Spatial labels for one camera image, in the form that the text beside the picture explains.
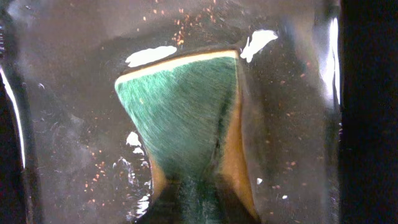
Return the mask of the green yellow sponge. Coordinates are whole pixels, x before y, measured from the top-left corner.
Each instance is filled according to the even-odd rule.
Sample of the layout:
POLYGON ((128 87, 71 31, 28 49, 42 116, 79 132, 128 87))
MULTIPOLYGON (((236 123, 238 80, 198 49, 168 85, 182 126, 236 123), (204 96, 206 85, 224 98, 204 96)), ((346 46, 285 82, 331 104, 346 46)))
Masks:
POLYGON ((150 161, 152 198, 175 187, 183 223, 258 223, 241 129, 235 50, 184 55, 120 76, 136 127, 127 143, 150 161))

